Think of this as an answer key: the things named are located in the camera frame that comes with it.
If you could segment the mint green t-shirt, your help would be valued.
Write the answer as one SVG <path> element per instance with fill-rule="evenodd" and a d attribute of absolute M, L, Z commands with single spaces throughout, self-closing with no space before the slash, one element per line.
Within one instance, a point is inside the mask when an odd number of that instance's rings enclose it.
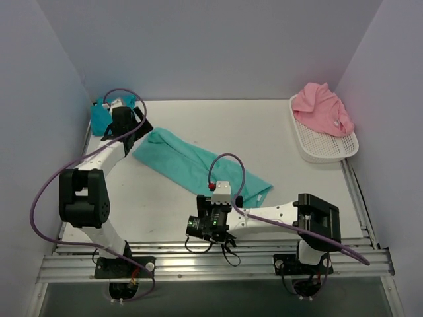
<path fill-rule="evenodd" d="M 133 156 L 196 195 L 210 193 L 208 172 L 211 167 L 211 182 L 228 181 L 232 195 L 237 193 L 242 182 L 242 170 L 238 162 L 221 158 L 212 166 L 217 154 L 187 143 L 169 130 L 159 127 L 146 135 L 133 151 Z"/>

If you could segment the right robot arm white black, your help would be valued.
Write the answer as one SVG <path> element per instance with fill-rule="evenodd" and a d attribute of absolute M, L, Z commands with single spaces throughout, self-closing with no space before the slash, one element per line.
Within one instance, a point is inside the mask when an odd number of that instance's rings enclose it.
<path fill-rule="evenodd" d="M 323 254 L 341 250 L 339 209 L 311 194 L 299 194 L 295 201 L 273 207 L 246 208 L 241 196 L 222 205 L 198 195 L 196 203 L 197 215 L 188 218 L 187 238 L 220 245 L 225 252 L 246 236 L 296 234 L 301 240 L 293 264 L 307 273 L 320 264 Z"/>

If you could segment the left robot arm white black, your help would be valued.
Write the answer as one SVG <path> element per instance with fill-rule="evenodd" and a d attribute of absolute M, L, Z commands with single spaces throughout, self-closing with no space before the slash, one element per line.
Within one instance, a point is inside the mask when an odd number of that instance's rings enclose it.
<path fill-rule="evenodd" d="M 112 272 L 125 277 L 132 272 L 134 261 L 128 243 L 109 220 L 111 202 L 106 177 L 153 127 L 137 106 L 112 106 L 110 113 L 112 123 L 107 126 L 95 154 L 60 173 L 59 213 L 62 221 L 90 239 L 101 257 L 111 259 Z"/>

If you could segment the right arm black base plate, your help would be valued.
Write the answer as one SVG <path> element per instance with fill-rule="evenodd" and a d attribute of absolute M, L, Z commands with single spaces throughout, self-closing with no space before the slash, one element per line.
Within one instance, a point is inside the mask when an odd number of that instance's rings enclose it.
<path fill-rule="evenodd" d="M 324 275 L 327 272 L 327 264 L 329 265 L 328 274 L 334 273 L 332 263 L 327 262 L 327 254 L 321 254 L 315 265 L 300 262 L 297 254 L 294 253 L 274 254 L 272 259 L 274 273 L 279 276 Z"/>

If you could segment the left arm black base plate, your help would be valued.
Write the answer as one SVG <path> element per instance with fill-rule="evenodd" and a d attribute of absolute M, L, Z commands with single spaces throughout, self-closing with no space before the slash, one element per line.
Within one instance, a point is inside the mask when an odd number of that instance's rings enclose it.
<path fill-rule="evenodd" d="M 96 262 L 94 273 L 95 279 L 125 279 L 130 277 L 149 278 L 154 274 L 156 258 L 153 256 L 134 257 L 133 261 L 142 265 L 149 272 L 139 268 L 138 265 L 132 264 L 121 258 L 104 258 L 100 257 Z"/>

